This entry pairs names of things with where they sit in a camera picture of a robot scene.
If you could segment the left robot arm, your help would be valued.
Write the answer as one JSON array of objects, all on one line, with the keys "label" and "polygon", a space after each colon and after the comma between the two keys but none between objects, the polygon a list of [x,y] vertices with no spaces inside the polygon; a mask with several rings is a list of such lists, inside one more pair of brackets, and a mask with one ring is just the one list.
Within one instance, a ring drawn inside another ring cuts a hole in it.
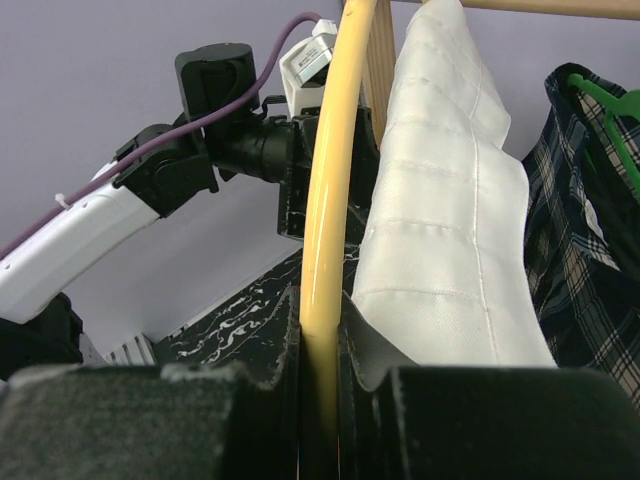
[{"label": "left robot arm", "polygon": [[83,324],[65,287],[138,231],[220,181],[279,186],[281,236],[305,229],[311,162],[333,50],[300,42],[279,61],[284,94],[260,97],[253,52],[222,43],[184,52],[175,69],[183,112],[125,143],[74,199],[1,253],[1,374],[80,363]]}]

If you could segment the white pleated skirt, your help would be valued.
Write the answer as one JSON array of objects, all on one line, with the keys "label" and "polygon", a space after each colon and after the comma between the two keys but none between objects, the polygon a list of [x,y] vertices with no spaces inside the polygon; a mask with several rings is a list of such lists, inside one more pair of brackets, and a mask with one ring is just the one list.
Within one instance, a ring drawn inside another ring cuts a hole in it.
[{"label": "white pleated skirt", "polygon": [[412,17],[396,62],[353,301],[423,365],[551,367],[524,269],[529,182],[457,1]]}]

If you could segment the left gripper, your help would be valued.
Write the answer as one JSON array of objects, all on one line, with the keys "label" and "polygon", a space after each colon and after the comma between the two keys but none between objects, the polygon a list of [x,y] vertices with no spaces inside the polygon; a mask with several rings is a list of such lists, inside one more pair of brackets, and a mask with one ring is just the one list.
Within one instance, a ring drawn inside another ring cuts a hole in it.
[{"label": "left gripper", "polygon": [[331,153],[316,154],[319,119],[320,109],[313,107],[285,123],[293,132],[293,159],[286,162],[279,184],[277,232],[302,241],[308,201],[318,200],[323,187],[333,191],[341,186],[346,191],[344,243],[358,246],[363,240],[380,163],[372,112],[368,107],[357,107],[349,163]]}]

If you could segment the cream yellow hanger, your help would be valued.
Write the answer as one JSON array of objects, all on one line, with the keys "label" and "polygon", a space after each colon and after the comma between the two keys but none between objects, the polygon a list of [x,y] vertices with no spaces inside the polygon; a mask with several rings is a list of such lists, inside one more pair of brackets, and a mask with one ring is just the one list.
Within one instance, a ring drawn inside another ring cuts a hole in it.
[{"label": "cream yellow hanger", "polygon": [[[346,2],[338,30],[316,137],[316,154],[351,161],[364,59],[376,4]],[[300,290],[305,348],[299,476],[338,473],[338,325],[341,315],[346,191],[323,187],[308,201]]]}]

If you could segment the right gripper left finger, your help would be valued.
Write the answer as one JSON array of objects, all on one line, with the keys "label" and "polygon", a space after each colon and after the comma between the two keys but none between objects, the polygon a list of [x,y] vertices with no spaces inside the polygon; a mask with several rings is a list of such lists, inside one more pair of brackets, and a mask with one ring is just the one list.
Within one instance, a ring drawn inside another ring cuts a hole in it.
[{"label": "right gripper left finger", "polygon": [[216,364],[42,365],[1,395],[5,479],[293,479],[299,292]]}]

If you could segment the plaid skirt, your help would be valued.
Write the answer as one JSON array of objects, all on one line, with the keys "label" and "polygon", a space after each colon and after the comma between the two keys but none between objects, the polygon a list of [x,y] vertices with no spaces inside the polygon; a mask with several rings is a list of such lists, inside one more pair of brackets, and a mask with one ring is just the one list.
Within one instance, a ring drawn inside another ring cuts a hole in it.
[{"label": "plaid skirt", "polygon": [[560,367],[613,378],[639,402],[639,119],[612,116],[583,90],[626,91],[566,63],[545,80],[541,136],[523,160],[529,180],[524,262],[534,309]]}]

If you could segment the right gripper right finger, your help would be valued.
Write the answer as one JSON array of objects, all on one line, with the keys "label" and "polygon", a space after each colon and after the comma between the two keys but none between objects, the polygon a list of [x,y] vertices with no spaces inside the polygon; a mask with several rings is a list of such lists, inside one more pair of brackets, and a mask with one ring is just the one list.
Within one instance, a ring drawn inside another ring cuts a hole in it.
[{"label": "right gripper right finger", "polygon": [[419,366],[349,298],[339,325],[343,479],[635,479],[639,415],[587,369]]}]

